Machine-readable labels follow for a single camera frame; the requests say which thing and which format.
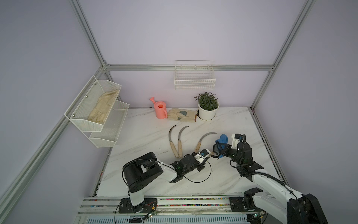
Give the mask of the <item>blue microfibre rag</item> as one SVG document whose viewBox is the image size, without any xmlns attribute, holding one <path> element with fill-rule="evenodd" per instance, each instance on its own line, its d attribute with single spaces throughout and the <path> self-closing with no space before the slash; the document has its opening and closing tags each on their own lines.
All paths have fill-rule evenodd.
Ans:
<svg viewBox="0 0 358 224">
<path fill-rule="evenodd" d="M 223 151 L 228 143 L 228 137 L 225 134 L 222 134 L 218 140 L 215 141 L 213 145 L 213 158 L 220 159 L 224 156 Z"/>
</svg>

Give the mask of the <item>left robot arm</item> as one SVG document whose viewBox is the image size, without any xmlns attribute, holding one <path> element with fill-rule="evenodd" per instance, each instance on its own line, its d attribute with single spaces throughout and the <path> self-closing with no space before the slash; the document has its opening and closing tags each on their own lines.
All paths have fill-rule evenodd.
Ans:
<svg viewBox="0 0 358 224">
<path fill-rule="evenodd" d="M 147 153 L 123 166 L 123 179 L 127 185 L 132 206 L 138 206 L 145 200 L 146 187 L 160 177 L 170 183 L 181 181 L 186 174 L 200 172 L 210 157 L 207 149 L 199 153 L 185 155 L 181 160 L 166 164 L 159 161 L 153 152 Z"/>
</svg>

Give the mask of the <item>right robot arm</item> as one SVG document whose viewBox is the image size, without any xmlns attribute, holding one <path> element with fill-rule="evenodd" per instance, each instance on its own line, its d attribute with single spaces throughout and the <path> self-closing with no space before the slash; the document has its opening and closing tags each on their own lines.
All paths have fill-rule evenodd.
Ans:
<svg viewBox="0 0 358 224">
<path fill-rule="evenodd" d="M 315 196 L 294 190 L 253 160 L 252 148 L 245 135 L 235 134 L 231 145 L 216 140 L 213 152 L 213 158 L 230 158 L 240 176 L 257 185 L 244 193 L 242 203 L 247 210 L 262 209 L 283 224 L 328 222 Z"/>
</svg>

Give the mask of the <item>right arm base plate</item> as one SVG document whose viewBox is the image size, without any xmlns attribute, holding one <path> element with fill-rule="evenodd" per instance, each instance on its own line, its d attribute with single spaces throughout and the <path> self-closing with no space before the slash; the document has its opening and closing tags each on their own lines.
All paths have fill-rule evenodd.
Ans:
<svg viewBox="0 0 358 224">
<path fill-rule="evenodd" d="M 256 207 L 245 197 L 230 197 L 229 204 L 232 212 L 259 212 L 262 209 Z"/>
</svg>

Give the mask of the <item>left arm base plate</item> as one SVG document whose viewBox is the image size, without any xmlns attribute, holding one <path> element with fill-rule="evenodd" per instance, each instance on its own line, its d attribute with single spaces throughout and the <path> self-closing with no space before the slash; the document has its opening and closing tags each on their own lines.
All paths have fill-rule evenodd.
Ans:
<svg viewBox="0 0 358 224">
<path fill-rule="evenodd" d="M 157 208 L 157 202 L 156 198 L 145 198 L 144 202 L 134 206 L 129 198 L 122 198 L 116 212 L 119 214 L 147 214 Z"/>
</svg>

